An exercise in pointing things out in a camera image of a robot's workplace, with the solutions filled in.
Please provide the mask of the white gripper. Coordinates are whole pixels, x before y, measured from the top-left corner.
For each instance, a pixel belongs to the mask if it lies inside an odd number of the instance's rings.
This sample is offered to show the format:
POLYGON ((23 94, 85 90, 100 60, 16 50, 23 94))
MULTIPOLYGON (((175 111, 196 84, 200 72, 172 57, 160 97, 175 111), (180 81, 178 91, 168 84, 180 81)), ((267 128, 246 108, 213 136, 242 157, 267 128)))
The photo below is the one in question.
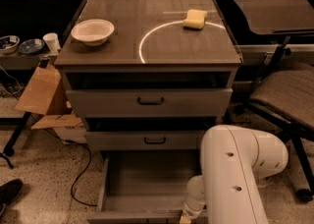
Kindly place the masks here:
POLYGON ((198 218, 205 204, 203 177, 201 175, 194 176, 187 183, 180 224, 191 224, 190 219, 198 218))

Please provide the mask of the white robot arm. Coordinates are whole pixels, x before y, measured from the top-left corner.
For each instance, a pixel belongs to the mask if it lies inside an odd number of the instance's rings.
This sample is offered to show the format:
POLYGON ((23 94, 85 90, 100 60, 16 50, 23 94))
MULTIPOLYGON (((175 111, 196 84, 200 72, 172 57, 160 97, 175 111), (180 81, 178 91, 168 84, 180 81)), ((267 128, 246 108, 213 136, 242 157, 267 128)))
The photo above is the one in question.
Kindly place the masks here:
POLYGON ((187 183, 180 224, 191 224, 203 210, 208 224, 269 224, 257 181, 288 164, 288 150, 278 137, 215 126, 201 141, 200 164, 201 174, 187 183))

